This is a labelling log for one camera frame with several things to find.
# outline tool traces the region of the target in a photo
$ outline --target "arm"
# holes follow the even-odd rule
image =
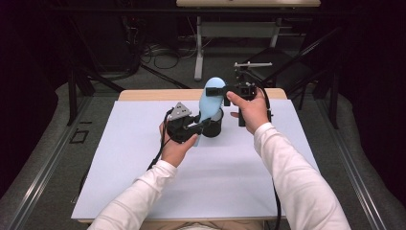
[[[350,229],[334,192],[322,176],[268,122],[265,100],[258,90],[251,102],[233,92],[228,99],[237,105],[254,134],[255,148],[271,173],[275,189],[292,229]]]
[[[169,139],[165,133],[162,157],[152,169],[141,177],[119,196],[112,200],[99,213],[89,229],[139,229],[147,214],[161,196],[164,187],[172,181],[177,167],[184,159],[186,152],[194,145],[197,135],[188,141],[178,144]]]
[[[122,194],[111,201],[96,217],[89,229],[139,229],[164,187],[175,177],[177,169],[160,160]]]

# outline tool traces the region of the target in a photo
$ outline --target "metal rod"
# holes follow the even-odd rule
[[[101,9],[101,8],[45,8],[48,13],[54,14],[81,14],[97,13],[111,15],[142,15],[142,16],[220,16],[220,15],[238,15],[238,16],[274,16],[274,17],[334,17],[342,18],[356,16],[353,11],[319,11],[317,8],[306,9],[277,9],[277,8],[173,8],[173,9]]]

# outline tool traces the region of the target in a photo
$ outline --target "white tabletop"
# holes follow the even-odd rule
[[[115,102],[72,219],[91,221],[138,176],[159,149],[158,126],[179,101]],[[271,100],[273,124],[313,167],[316,162],[289,100]],[[182,102],[195,116],[198,101]],[[201,137],[147,219],[269,219],[277,208],[269,172],[253,136],[223,107],[222,130]]]

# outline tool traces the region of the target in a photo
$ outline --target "white sleeve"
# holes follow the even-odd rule
[[[117,196],[99,213],[88,229],[139,229],[163,188],[175,177],[177,169],[158,161],[151,170]]]
[[[292,229],[350,229],[335,193],[272,124],[260,126],[254,142]]]

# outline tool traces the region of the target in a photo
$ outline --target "cable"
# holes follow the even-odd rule
[[[275,199],[277,201],[277,208],[278,208],[278,216],[277,216],[277,223],[275,224],[275,230],[279,230],[280,225],[281,225],[281,215],[282,215],[282,210],[281,210],[281,201],[278,197],[277,190],[275,189],[275,184],[274,184],[274,193],[275,193]]]
[[[183,83],[181,83],[181,82],[179,82],[179,81],[177,81],[177,80],[173,80],[173,79],[171,79],[170,77],[165,76],[165,75],[159,73],[158,71],[153,70],[153,69],[147,67],[147,66],[144,65],[144,64],[141,64],[141,68],[147,70],[149,73],[151,73],[151,74],[153,74],[153,75],[155,75],[155,76],[157,76],[157,77],[159,77],[159,78],[161,78],[161,79],[163,79],[163,80],[165,80],[165,81],[169,81],[169,82],[175,84],[175,85],[178,86],[178,87],[181,87],[181,88],[184,88],[184,89],[190,89],[190,87],[188,87],[187,85],[185,85],[185,84],[183,84]]]
[[[170,138],[167,140],[167,142],[165,142],[165,133],[167,133],[167,118],[170,115],[170,113],[173,111],[173,108],[170,109],[164,117],[164,127],[162,128],[162,133],[161,133],[161,147],[159,148],[158,153],[156,154],[155,158],[151,161],[151,163],[149,164],[147,171],[152,169],[152,166],[154,166],[156,164],[156,162],[158,162],[159,158],[161,157],[162,154],[162,150],[164,149],[164,146],[170,141]]]

